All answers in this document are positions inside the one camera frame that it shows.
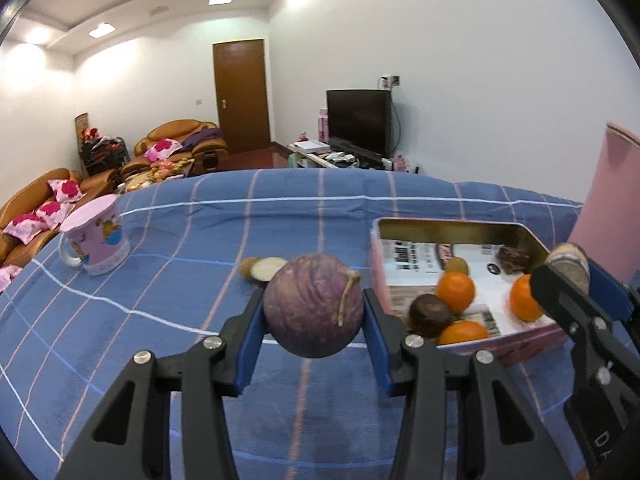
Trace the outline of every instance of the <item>black television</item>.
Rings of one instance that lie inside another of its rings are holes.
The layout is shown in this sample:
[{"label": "black television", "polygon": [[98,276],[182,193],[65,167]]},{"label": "black television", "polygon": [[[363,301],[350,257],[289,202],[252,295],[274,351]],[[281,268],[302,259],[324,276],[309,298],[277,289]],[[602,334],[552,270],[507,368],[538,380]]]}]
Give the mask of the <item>black television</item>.
[{"label": "black television", "polygon": [[391,91],[328,90],[329,144],[391,158]]}]

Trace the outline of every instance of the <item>orange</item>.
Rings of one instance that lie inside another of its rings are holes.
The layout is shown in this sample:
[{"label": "orange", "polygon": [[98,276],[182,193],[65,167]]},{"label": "orange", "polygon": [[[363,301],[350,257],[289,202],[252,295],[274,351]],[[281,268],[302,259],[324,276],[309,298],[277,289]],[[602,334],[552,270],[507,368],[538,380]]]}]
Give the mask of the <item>orange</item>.
[{"label": "orange", "polygon": [[456,321],[444,329],[436,339],[437,345],[450,345],[466,341],[477,341],[489,337],[489,331],[475,321]]},{"label": "orange", "polygon": [[460,314],[476,296],[474,280],[462,272],[445,272],[436,285],[436,296],[446,303],[450,311]]},{"label": "orange", "polygon": [[511,311],[523,321],[535,321],[542,316],[542,309],[531,295],[530,280],[530,274],[520,276],[511,285],[509,294]]}]

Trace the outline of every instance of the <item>brown leather sofa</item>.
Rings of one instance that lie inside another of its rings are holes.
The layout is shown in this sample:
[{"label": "brown leather sofa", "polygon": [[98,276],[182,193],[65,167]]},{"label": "brown leather sofa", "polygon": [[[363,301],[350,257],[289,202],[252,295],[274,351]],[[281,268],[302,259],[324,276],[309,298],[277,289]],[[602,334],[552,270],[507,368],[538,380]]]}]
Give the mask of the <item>brown leather sofa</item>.
[{"label": "brown leather sofa", "polygon": [[[204,128],[216,127],[214,123],[203,123],[195,119],[180,119],[158,126],[135,145],[133,149],[135,157],[121,168],[120,176],[125,180],[133,174],[148,171],[151,168],[151,164],[143,155],[158,140],[175,139],[178,142],[184,142],[191,134]],[[200,175],[215,171],[218,167],[218,161],[227,158],[229,153],[224,139],[209,139],[203,140],[190,152],[176,153],[170,156],[169,160],[177,161],[185,156],[195,159],[191,174]]]},{"label": "brown leather sofa", "polygon": [[[0,209],[0,230],[4,230],[14,218],[29,213],[52,200],[53,192],[47,184],[47,180],[52,178],[70,178],[80,185],[80,189],[85,195],[76,202],[75,210],[94,198],[112,193],[118,181],[118,171],[105,171],[84,180],[79,173],[65,168],[57,168],[45,173],[21,189]],[[44,231],[27,245],[24,245],[18,238],[2,234],[0,236],[0,264],[24,267],[57,234],[58,229]]]}]

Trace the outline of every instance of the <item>floral cushion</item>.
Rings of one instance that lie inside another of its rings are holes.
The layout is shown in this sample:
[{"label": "floral cushion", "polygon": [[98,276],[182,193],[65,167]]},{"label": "floral cushion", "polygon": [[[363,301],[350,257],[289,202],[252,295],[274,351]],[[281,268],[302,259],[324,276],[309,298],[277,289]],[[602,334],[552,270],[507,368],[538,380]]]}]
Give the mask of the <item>floral cushion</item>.
[{"label": "floral cushion", "polygon": [[0,292],[4,292],[12,280],[20,274],[22,267],[7,265],[0,268]]},{"label": "floral cushion", "polygon": [[162,139],[158,140],[152,148],[145,152],[145,158],[149,162],[157,162],[158,160],[167,160],[172,153],[177,152],[182,145],[177,140]]},{"label": "floral cushion", "polygon": [[71,210],[74,208],[72,202],[47,202],[42,204],[34,211],[36,216],[42,218],[49,226],[49,229],[55,229],[62,221],[69,216]]},{"label": "floral cushion", "polygon": [[56,178],[47,180],[47,184],[53,191],[57,202],[77,202],[84,196],[84,193],[80,191],[80,186],[74,180]]},{"label": "floral cushion", "polygon": [[26,213],[11,220],[9,225],[4,228],[4,233],[15,236],[23,244],[27,245],[41,232],[48,230],[47,223],[36,216],[36,213]]}]

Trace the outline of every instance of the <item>ceiling vent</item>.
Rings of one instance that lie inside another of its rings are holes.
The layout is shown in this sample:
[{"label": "ceiling vent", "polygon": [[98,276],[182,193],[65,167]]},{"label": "ceiling vent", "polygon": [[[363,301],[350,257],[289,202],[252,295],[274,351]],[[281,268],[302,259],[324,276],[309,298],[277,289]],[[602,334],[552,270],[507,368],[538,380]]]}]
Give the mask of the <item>ceiling vent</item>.
[{"label": "ceiling vent", "polygon": [[162,14],[163,12],[167,12],[169,10],[169,7],[167,7],[166,5],[161,5],[159,7],[156,7],[155,9],[151,9],[149,11],[149,17],[152,18],[154,16],[157,16],[158,14]]}]

